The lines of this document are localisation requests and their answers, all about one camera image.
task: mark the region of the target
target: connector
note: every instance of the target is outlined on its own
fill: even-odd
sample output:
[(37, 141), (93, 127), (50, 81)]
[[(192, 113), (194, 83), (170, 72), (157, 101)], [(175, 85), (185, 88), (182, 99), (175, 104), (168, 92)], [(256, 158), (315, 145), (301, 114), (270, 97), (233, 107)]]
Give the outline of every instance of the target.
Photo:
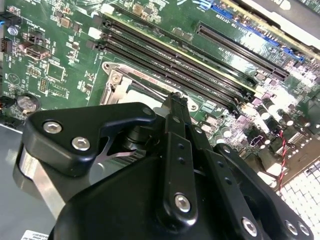
[(1, 39), (1, 52), (10, 54), (12, 53), (12, 45), (13, 41), (10, 40), (9, 38), (2, 38)]
[(0, 96), (0, 110), (8, 109), (16, 103), (16, 100), (7, 96)]
[(0, 25), (5, 25), (7, 27), (20, 25), (22, 23), (22, 18), (12, 14), (11, 12), (3, 11), (0, 12)]

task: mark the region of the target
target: ram slot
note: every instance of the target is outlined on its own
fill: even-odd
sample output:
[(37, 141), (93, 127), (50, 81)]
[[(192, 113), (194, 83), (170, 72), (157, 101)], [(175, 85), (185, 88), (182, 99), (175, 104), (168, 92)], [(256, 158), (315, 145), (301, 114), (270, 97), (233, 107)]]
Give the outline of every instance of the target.
[[(132, 29), (126, 29), (122, 26), (109, 27), (111, 30), (115, 31), (116, 34), (113, 33), (112, 35), (115, 39), (119, 40), (120, 38), (124, 38), (123, 36), (118, 35), (119, 32), (126, 33), (127, 35), (130, 35), (130, 37), (143, 42), (147, 47), (151, 48), (150, 49), (145, 47), (146, 51), (155, 51), (162, 56), (167, 56), (167, 58), (170, 59), (172, 62), (180, 63), (182, 67), (187, 68), (187, 70), (196, 73), (201, 78), (205, 76), (205, 80), (211, 82), (212, 84), (218, 85), (220, 88), (224, 88), (225, 91), (236, 93), (238, 96), (241, 96), (242, 98), (243, 95), (248, 98), (253, 96), (253, 92), (248, 91), (246, 88), (236, 85), (234, 82), (230, 81), (224, 76), (215, 74), (214, 72), (210, 72), (202, 65), (197, 64), (184, 56), (178, 55), (173, 50), (165, 48), (163, 45), (152, 41), (150, 38), (144, 35), (137, 34)], [(103, 35), (102, 38), (107, 39), (108, 35)]]
[(276, 77), (284, 81), (290, 75), (288, 71), (282, 69), (267, 59), (263, 59), (255, 52), (247, 49), (244, 46), (241, 46), (236, 41), (233, 41), (231, 38), (228, 38), (220, 32), (217, 32), (202, 22), (200, 22), (198, 25), (196, 33), (208, 41), (216, 44), (217, 46), (227, 50), (233, 55), (246, 60), (254, 65), (257, 69), (270, 74), (271, 77)]
[(188, 69), (183, 68), (182, 66), (178, 65), (175, 62), (171, 62), (169, 56), (166, 56), (163, 54), (157, 54), (154, 51), (150, 50), (149, 48), (146, 48), (137, 42), (131, 41), (115, 33), (110, 34), (107, 40), (113, 41), (121, 46), (125, 46), (126, 48), (129, 48), (130, 50), (134, 50), (140, 54), (143, 54), (148, 58), (157, 60), (162, 65), (166, 66), (167, 68), (175, 70), (180, 75), (189, 79), (193, 79), (194, 81), (201, 83), (203, 86), (205, 86), (208, 89), (211, 89), (212, 91), (217, 91), (221, 93), (225, 98), (228, 98), (230, 101), (234, 101), (235, 99), (237, 99), (238, 102), (244, 101), (243, 96), (241, 95), (240, 92), (234, 91), (232, 88), (230, 89), (222, 88), (216, 84), (209, 84), (210, 82), (208, 82), (205, 78), (202, 78), (197, 74), (194, 74), (192, 71), (189, 71)]
[(149, 62), (143, 57), (133, 54), (132, 51), (126, 50), (119, 45), (114, 45), (112, 43), (97, 43), (95, 44), (94, 48), (100, 51), (107, 51), (124, 59), (127, 59), (130, 62), (143, 67), (144, 69), (150, 71), (153, 74), (156, 74), (161, 78), (164, 78), (172, 83), (179, 85), (180, 87), (183, 87), (184, 89), (188, 89), (190, 92), (193, 92), (196, 95), (199, 95), (205, 99), (221, 105), (222, 107), (228, 109), (231, 114), (234, 114), (235, 116), (239, 115), (237, 107), (233, 102), (229, 101), (228, 99), (224, 99), (217, 92), (210, 91), (207, 88), (203, 88), (201, 84), (197, 84), (192, 79), (188, 79), (179, 74), (176, 74), (174, 71), (162, 66), (159, 63)]
[[(185, 48), (186, 50), (188, 50), (192, 54), (201, 58), (201, 61), (193, 58), (192, 56), (190, 56), (188, 54), (185, 54), (184, 52), (177, 50), (176, 48), (174, 48), (172, 46), (167, 47), (166, 43), (162, 43), (159, 40), (151, 39), (150, 37), (147, 36), (146, 33), (144, 33), (144, 34), (139, 33), (139, 32), (141, 32), (139, 29), (135, 29), (133, 26), (130, 26), (129, 24), (127, 24), (125, 22), (122, 22), (121, 20), (115, 18), (112, 15), (106, 14), (104, 16), (104, 20), (102, 20), (102, 19), (100, 20), (99, 18), (101, 18), (101, 17), (96, 16), (95, 18), (98, 18), (99, 20), (94, 19), (94, 21), (99, 24), (104, 24), (109, 29), (110, 28), (121, 29), (121, 31), (124, 31), (124, 32), (128, 32), (128, 33), (131, 32), (131, 34), (134, 33), (135, 35), (138, 35), (137, 37), (139, 37), (139, 38), (140, 37), (147, 38), (147, 39), (149, 39), (149, 41), (152, 41), (154, 44), (158, 44), (159, 46), (162, 46), (162, 47), (166, 48), (167, 50), (172, 51), (173, 54), (176, 55), (177, 59), (184, 59), (184, 60), (188, 59), (189, 61), (194, 62), (194, 64), (197, 64), (198, 69), (205, 69), (208, 72), (208, 74), (210, 74), (210, 75), (220, 75), (221, 77), (228, 79), (227, 82), (229, 84), (233, 84), (233, 86), (238, 86), (238, 87), (241, 86), (243, 92), (245, 92), (243, 89), (246, 89), (248, 92), (250, 92), (250, 94), (256, 93), (256, 91), (254, 89), (252, 89), (250, 86), (247, 86), (246, 84), (243, 84), (242, 82), (238, 81), (238, 79), (242, 79), (246, 82), (249, 82), (251, 85), (255, 86), (257, 82), (252, 77), (245, 75), (243, 72), (227, 65), (226, 63), (224, 63), (222, 61), (219, 61), (218, 59), (208, 55), (206, 52), (204, 52), (200, 48), (197, 48), (197, 47), (191, 45), (190, 43), (185, 42), (184, 40), (177, 38), (173, 34), (153, 25), (152, 23), (145, 22), (142, 19), (138, 19), (138, 18), (136, 19), (135, 16), (132, 16), (130, 12), (128, 12), (124, 9), (120, 9), (118, 6), (115, 6), (115, 5), (114, 5), (114, 7), (116, 9), (118, 9), (119, 12), (126, 14), (127, 16), (133, 18), (135, 21), (145, 25), (146, 27), (150, 28), (151, 30), (156, 30), (157, 32), (162, 33), (166, 37), (171, 38), (175, 42), (178, 42), (182, 48)], [(206, 63), (210, 63), (211, 65), (215, 66), (215, 69), (212, 68), (211, 66), (208, 66)]]

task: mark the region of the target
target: blue pcie slot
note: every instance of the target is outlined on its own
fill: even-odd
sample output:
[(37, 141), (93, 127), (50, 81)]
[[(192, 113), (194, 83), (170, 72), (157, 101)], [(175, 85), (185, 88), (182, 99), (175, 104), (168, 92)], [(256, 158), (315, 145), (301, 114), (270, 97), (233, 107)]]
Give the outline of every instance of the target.
[[(225, 17), (226, 19), (230, 19), (233, 22), (235, 22), (238, 26), (248, 30), (251, 33), (254, 33), (256, 35), (258, 35), (259, 37), (263, 38), (265, 41), (267, 41), (268, 43), (270, 43), (271, 45), (275, 46), (275, 47), (279, 47), (280, 44), (278, 42), (276, 42), (275, 40), (271, 39), (270, 37), (265, 36), (264, 34), (262, 34), (261, 32), (255, 30), (252, 26), (248, 26), (248, 25), (244, 25), (240, 22), (234, 21), (234, 15), (230, 12), (228, 12), (227, 10), (224, 10), (218, 6), (213, 5), (213, 1), (206, 1), (206, 0), (193, 0), (192, 1), (195, 4), (199, 4), (200, 8), (202, 8), (203, 10), (209, 10), (211, 9), (212, 11), (215, 11), (216, 13), (220, 14), (221, 16)], [(300, 62), (304, 62), (305, 58), (303, 56), (296, 56), (289, 48), (284, 47), (283, 52), (285, 52), (286, 54), (290, 55), (291, 57), (297, 59)]]

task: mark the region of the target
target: black mounting arm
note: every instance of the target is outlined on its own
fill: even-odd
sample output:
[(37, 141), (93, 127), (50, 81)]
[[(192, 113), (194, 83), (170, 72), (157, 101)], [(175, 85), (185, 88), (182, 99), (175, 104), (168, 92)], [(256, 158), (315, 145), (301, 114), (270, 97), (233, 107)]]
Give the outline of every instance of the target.
[[(57, 218), (50, 240), (313, 240), (306, 223), (226, 144), (212, 149), (171, 94), (142, 103), (41, 111), (16, 165)], [(94, 162), (146, 151), (90, 185)]]

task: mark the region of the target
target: electrolytic capacitor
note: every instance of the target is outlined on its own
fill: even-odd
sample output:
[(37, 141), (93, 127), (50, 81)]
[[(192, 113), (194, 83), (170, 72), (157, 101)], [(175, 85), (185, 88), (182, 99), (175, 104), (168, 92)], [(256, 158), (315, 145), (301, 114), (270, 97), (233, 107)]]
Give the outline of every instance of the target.
[(301, 124), (304, 127), (310, 127), (311, 123), (302, 115), (298, 116), (297, 118), (299, 124)]
[(227, 126), (224, 126), (222, 129), (221, 129), (221, 132), (223, 134), (223, 136), (225, 138), (230, 138), (232, 136), (232, 133), (231, 133), (231, 130), (229, 127)]
[(265, 108), (268, 109), (269, 112), (276, 112), (277, 106), (271, 101), (270, 98), (264, 99), (263, 104), (265, 105)]
[(257, 145), (259, 146), (260, 149), (265, 149), (265, 148), (266, 148), (266, 145), (264, 144), (263, 141), (259, 141), (259, 142), (257, 143)]
[(271, 143), (266, 133), (260, 132), (260, 135), (262, 136), (262, 141), (265, 145), (269, 145)]
[(294, 124), (294, 121), (292, 120), (292, 118), (287, 113), (284, 113), (282, 115), (282, 119), (283, 119), (283, 121), (285, 122), (285, 124), (287, 126), (292, 126)]
[(216, 144), (224, 144), (226, 142), (221, 135), (216, 135), (214, 140)]
[(270, 118), (270, 113), (268, 113), (268, 111), (263, 106), (259, 106), (257, 108), (257, 112), (259, 113), (262, 120), (267, 120), (268, 118)]

